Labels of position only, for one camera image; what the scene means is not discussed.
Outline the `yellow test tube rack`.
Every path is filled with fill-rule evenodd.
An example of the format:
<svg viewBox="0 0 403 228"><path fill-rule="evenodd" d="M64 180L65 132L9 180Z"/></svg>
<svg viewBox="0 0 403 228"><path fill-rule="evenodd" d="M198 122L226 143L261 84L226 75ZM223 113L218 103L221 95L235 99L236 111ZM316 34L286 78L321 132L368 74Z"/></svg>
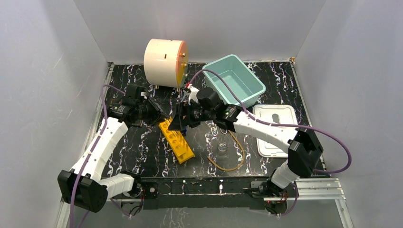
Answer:
<svg viewBox="0 0 403 228"><path fill-rule="evenodd" d="M173 150L179 164L183 164L189 159L195 157L195 154L180 131L168 130L172 120L172 118L165 119L163 122L159 123L159 128Z"/></svg>

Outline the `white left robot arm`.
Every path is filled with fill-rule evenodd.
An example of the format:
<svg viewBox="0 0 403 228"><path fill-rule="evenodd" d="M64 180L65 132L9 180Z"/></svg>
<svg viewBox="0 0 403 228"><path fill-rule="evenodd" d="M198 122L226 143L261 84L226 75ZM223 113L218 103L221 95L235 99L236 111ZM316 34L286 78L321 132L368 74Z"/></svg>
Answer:
<svg viewBox="0 0 403 228"><path fill-rule="evenodd" d="M82 157L68 171L58 175L64 202L91 212L99 212L107 200L126 193L131 198L142 192L141 178L131 171L123 171L103 179L102 173L118 142L135 127L138 121L149 126L162 123L167 115L150 99L145 87L131 85L116 102L102 102L104 118L98 132Z"/></svg>

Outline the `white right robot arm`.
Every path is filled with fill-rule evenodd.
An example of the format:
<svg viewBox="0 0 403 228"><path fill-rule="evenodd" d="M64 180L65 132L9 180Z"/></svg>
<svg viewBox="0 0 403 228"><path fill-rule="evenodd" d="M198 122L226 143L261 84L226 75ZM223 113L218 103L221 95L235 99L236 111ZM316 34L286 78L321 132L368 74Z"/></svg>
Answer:
<svg viewBox="0 0 403 228"><path fill-rule="evenodd" d="M323 147L313 130L264 124L241 106L225 104L209 87L202 90L191 87L187 91L190 92L189 100L177 103L174 118L168 127L170 131L182 131L185 127L194 128L201 122L213 121L224 130L253 136L288 155L267 182L247 189L248 194L253 197L279 197L298 178L311 177L323 153Z"/></svg>

